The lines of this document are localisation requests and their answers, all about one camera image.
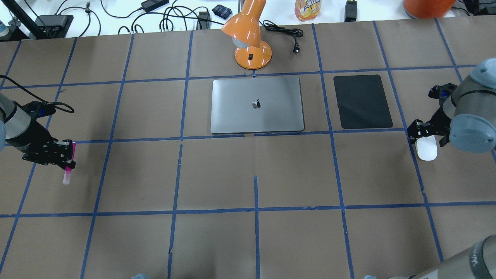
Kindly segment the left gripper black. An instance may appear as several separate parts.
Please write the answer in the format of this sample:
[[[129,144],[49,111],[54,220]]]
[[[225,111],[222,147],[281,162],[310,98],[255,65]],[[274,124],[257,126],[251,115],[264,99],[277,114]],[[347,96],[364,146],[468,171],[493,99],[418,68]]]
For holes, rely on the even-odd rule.
[[[8,143],[24,154],[24,160],[58,165],[64,171],[76,167],[73,161],[76,143],[70,139],[59,141],[38,122],[30,122],[25,131],[9,138]]]

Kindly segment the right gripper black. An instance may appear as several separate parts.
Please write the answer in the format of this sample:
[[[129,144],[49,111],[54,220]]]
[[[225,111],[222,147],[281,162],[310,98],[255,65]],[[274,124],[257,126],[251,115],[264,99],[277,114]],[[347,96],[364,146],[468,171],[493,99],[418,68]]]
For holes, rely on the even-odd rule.
[[[430,89],[428,97],[439,101],[439,109],[436,110],[429,121],[423,122],[420,119],[415,119],[409,125],[407,128],[407,135],[411,145],[414,145],[420,138],[433,135],[443,136],[439,140],[439,146],[441,148],[450,143],[449,133],[451,118],[444,112],[443,104],[451,97],[457,88],[457,85],[448,83],[436,85]]]

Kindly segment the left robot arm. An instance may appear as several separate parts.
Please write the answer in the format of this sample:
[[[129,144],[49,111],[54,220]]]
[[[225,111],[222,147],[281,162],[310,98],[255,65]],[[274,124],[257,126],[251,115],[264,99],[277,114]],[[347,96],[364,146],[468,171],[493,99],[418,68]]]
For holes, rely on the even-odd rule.
[[[33,101],[20,105],[1,94],[2,132],[5,142],[23,153],[23,160],[73,170],[76,143],[70,139],[60,141],[37,121],[53,115],[56,110],[74,113],[66,103]]]

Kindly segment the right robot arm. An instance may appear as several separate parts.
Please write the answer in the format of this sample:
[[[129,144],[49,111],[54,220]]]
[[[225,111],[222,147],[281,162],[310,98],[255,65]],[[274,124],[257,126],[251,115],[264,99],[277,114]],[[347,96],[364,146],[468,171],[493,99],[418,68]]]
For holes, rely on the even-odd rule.
[[[404,132],[392,122],[386,92],[381,76],[347,73],[333,79],[341,130],[326,119],[327,129],[312,130],[311,114],[303,95],[310,87],[303,85],[308,74],[282,74],[256,78],[221,77],[204,79],[207,85],[200,95],[211,102],[193,112],[208,111],[203,118],[210,134],[200,138],[241,137],[293,134],[371,134]],[[100,105],[89,93],[78,94],[78,99],[89,106],[76,110],[76,122],[71,125],[82,129],[83,120],[95,117],[91,125],[103,125],[108,137],[94,141],[165,141],[194,138],[186,135],[188,91],[191,82],[202,78],[165,79],[163,81],[123,81],[119,85],[119,103]],[[495,59],[477,65],[460,85],[434,86],[429,98],[439,107],[432,118],[423,122],[413,120],[406,129],[411,145],[425,144],[419,150],[422,160],[436,157],[435,138],[439,146],[451,143],[459,150],[485,153],[495,149]]]

